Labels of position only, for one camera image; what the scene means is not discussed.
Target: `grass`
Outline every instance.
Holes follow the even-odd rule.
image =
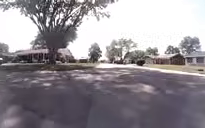
[[[183,71],[183,72],[190,72],[190,73],[205,74],[205,66],[158,65],[158,64],[151,64],[146,66],[150,68],[159,68],[159,69],[166,69],[166,70],[176,70],[176,71]]]
[[[97,64],[92,63],[73,63],[73,64],[12,64],[2,65],[0,70],[9,72],[23,72],[23,71],[70,71],[70,70],[84,70],[94,68]]]

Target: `roof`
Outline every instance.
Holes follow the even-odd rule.
[[[186,55],[185,56],[186,58],[187,57],[205,57],[205,51],[200,51],[200,52],[193,52],[189,55]]]
[[[164,55],[158,55],[158,56],[152,56],[152,55],[147,55],[149,58],[160,58],[160,59],[170,59],[176,55],[181,55],[181,54],[164,54]]]
[[[67,48],[61,48],[58,50],[58,52],[61,53],[62,55],[72,56],[72,53]],[[39,53],[47,54],[48,49],[23,50],[23,51],[19,51],[19,52],[15,53],[15,54],[16,55],[28,55],[28,54],[39,54]]]

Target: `road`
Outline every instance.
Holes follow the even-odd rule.
[[[0,128],[205,128],[205,77],[114,65],[0,71]]]

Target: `bush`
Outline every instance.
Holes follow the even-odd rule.
[[[138,60],[136,64],[138,66],[143,66],[145,63],[146,63],[145,60]]]
[[[79,63],[87,63],[88,59],[79,59]]]
[[[124,61],[123,60],[116,60],[114,61],[115,64],[124,64]]]
[[[76,59],[70,59],[69,63],[77,63],[77,60]]]

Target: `tree trunk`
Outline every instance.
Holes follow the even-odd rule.
[[[52,64],[52,65],[56,64],[57,54],[58,54],[58,49],[56,49],[56,48],[48,48],[49,64]]]

